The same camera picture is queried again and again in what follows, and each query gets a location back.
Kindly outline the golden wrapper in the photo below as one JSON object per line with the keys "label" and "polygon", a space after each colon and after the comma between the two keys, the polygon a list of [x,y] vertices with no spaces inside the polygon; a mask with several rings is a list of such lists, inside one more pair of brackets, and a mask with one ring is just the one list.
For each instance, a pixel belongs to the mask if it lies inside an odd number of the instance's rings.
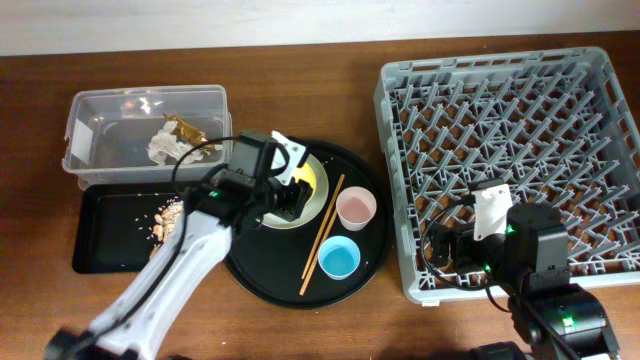
{"label": "golden wrapper", "polygon": [[169,128],[169,140],[166,149],[174,153],[184,154],[197,145],[208,141],[205,133],[190,124],[182,117],[172,114],[164,114],[166,125]]}

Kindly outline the yellow bowl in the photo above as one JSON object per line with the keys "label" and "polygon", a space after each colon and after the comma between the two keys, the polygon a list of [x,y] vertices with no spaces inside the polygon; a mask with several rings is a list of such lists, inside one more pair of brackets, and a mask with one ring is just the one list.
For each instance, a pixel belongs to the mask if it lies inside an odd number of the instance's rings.
{"label": "yellow bowl", "polygon": [[293,173],[293,178],[296,183],[304,181],[309,184],[311,189],[309,198],[312,198],[317,188],[317,178],[312,167],[308,163],[305,163],[302,167],[296,168]]}

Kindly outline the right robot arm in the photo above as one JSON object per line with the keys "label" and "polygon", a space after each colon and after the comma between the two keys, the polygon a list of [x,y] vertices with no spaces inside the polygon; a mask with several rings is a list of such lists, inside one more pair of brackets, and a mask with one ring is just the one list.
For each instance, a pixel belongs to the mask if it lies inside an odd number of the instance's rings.
{"label": "right robot arm", "polygon": [[506,213],[506,229],[476,241],[471,225],[448,228],[432,221],[422,235],[438,262],[457,272],[481,270],[489,287],[502,288],[520,338],[474,348],[473,359],[616,359],[620,346],[601,302],[572,282],[569,234],[560,212],[519,203]]}

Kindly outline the food scraps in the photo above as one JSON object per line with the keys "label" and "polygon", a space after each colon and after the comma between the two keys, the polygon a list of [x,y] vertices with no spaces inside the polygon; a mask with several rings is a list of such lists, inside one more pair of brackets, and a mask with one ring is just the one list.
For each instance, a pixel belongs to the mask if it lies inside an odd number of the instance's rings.
{"label": "food scraps", "polygon": [[159,249],[169,240],[183,213],[183,202],[177,197],[170,198],[154,213],[143,214],[134,219],[134,229],[150,245],[148,259],[155,257]]}

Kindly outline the blue cup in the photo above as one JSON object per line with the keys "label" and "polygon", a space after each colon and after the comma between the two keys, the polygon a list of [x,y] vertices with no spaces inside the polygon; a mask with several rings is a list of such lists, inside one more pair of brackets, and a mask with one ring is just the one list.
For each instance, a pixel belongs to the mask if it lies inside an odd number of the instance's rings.
{"label": "blue cup", "polygon": [[317,259],[329,278],[344,280],[358,268],[361,254],[358,245],[350,238],[332,236],[320,246]]}

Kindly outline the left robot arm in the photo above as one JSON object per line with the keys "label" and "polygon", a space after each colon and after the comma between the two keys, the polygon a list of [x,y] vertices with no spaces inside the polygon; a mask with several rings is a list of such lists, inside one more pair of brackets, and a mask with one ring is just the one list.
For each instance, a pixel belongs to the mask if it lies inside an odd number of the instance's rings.
{"label": "left robot arm", "polygon": [[47,359],[153,359],[176,317],[204,277],[222,262],[234,237],[267,214],[298,219],[311,196],[294,179],[309,156],[304,144],[277,131],[231,137],[228,162],[178,189],[182,214],[170,237],[124,293],[81,334],[60,329]]}

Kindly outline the white tissue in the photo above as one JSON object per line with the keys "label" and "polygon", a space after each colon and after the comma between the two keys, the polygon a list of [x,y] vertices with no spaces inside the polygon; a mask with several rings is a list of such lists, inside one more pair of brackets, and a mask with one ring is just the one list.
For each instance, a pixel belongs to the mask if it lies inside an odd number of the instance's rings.
{"label": "white tissue", "polygon": [[167,121],[147,145],[149,159],[165,165],[168,158],[179,160],[189,150],[207,141],[205,134],[188,123]]}

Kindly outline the pink cup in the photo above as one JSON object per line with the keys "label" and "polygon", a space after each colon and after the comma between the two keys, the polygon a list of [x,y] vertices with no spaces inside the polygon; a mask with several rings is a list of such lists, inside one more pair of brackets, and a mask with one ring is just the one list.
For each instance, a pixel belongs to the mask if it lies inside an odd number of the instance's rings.
{"label": "pink cup", "polygon": [[360,231],[375,216],[377,200],[368,189],[352,186],[340,192],[336,201],[336,210],[345,229]]}

